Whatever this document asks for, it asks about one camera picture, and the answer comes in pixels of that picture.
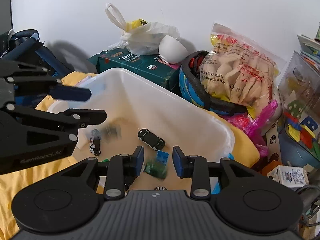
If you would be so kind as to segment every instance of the toy car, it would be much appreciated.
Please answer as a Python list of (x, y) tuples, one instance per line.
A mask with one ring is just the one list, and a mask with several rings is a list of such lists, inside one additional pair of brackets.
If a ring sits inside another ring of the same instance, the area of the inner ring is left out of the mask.
[(101, 141), (101, 134), (97, 129), (91, 131), (90, 137), (90, 152), (93, 153), (95, 156), (100, 156), (100, 141)]
[(140, 141), (145, 142), (155, 151), (162, 150), (165, 146), (164, 140), (151, 133), (148, 129), (141, 129), (138, 132), (138, 137)]

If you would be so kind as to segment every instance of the clear plastic box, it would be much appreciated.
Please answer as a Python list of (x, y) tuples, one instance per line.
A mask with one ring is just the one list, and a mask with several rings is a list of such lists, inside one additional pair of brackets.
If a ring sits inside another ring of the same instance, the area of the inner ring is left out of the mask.
[(284, 128), (288, 137), (292, 139), (291, 143), (298, 144), (305, 153), (320, 161), (319, 71), (295, 51), (278, 89)]

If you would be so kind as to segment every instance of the green toy block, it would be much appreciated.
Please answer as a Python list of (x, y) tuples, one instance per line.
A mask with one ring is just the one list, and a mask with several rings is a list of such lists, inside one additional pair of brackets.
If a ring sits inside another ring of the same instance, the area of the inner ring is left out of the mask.
[(156, 160), (148, 160), (143, 171), (158, 179), (165, 179), (167, 176), (166, 165)]
[(300, 119), (303, 110), (305, 109), (306, 105), (299, 100), (294, 100), (288, 104), (288, 112), (293, 117)]
[(320, 160), (320, 146), (317, 141), (313, 141), (313, 149), (316, 152), (318, 160)]

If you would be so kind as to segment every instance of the cardboard box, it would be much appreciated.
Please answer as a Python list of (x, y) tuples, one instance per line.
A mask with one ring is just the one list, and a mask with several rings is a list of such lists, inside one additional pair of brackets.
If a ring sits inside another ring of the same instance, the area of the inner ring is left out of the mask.
[(268, 177), (293, 190), (309, 184), (307, 172), (300, 167), (279, 165), (268, 173)]
[(278, 165), (282, 165), (282, 163), (279, 162), (279, 161), (275, 161), (275, 160), (271, 161), (267, 166), (265, 166), (265, 167), (261, 170), (261, 174), (262, 174), (263, 176), (267, 176), (268, 173), (269, 173), (270, 171), (272, 171), (272, 170), (273, 170), (275, 167), (277, 167)]
[(282, 163), (279, 134), (277, 129), (279, 121), (280, 120), (278, 119), (266, 133), (267, 146), (269, 148), (268, 163), (271, 163), (271, 161), (279, 161)]
[(103, 51), (88, 59), (98, 73), (121, 67), (142, 76), (163, 88), (173, 91), (179, 88), (180, 64), (166, 64), (159, 55), (137, 56), (127, 49)]

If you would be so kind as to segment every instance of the white plastic bin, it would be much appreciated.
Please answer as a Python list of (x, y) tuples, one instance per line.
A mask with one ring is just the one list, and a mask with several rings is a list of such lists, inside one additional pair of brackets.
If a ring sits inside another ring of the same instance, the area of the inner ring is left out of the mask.
[[(121, 153), (132, 154), (137, 145), (144, 146), (145, 161), (154, 158), (156, 152), (138, 139), (138, 131), (146, 128), (163, 138), (169, 153), (167, 178), (156, 179), (141, 172), (131, 189), (154, 189), (164, 186), (167, 189), (186, 189), (191, 179), (177, 177), (172, 163), (172, 147), (180, 146), (185, 155), (201, 155), (208, 161), (219, 162), (233, 150), (234, 135), (221, 121), (183, 98), (123, 68), (109, 69), (84, 82), (92, 92), (87, 102), (56, 101), (48, 111), (63, 112), (68, 108), (103, 109), (107, 112), (106, 122), (99, 126), (79, 129), (77, 147), (73, 156), (81, 161), (92, 156), (88, 147), (90, 132), (94, 128), (103, 130), (106, 123), (120, 120), (121, 136), (108, 143), (102, 143), (99, 161), (110, 159)], [(211, 188), (217, 183), (211, 178)]]

